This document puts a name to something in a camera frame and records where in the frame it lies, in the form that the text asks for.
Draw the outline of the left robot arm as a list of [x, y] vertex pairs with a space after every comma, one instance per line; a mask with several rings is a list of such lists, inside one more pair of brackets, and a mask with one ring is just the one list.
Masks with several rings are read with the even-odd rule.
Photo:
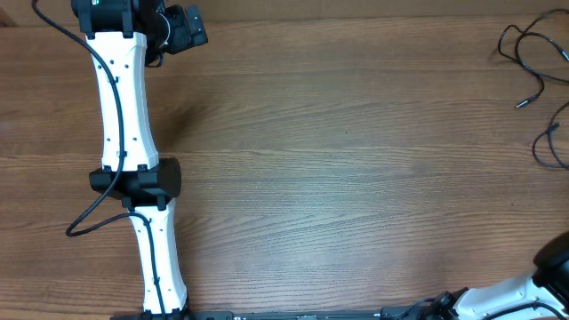
[[140, 319], [189, 319], [174, 233], [181, 168], [159, 155], [148, 120], [145, 69], [208, 41], [199, 10], [162, 1], [74, 1], [93, 51], [103, 121], [93, 190], [119, 200], [136, 235], [144, 281]]

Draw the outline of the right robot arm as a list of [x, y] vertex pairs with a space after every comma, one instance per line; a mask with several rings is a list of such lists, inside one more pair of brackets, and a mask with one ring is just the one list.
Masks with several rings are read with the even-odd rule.
[[444, 292], [421, 319], [542, 319], [568, 317], [568, 234], [544, 245], [534, 269], [484, 288]]

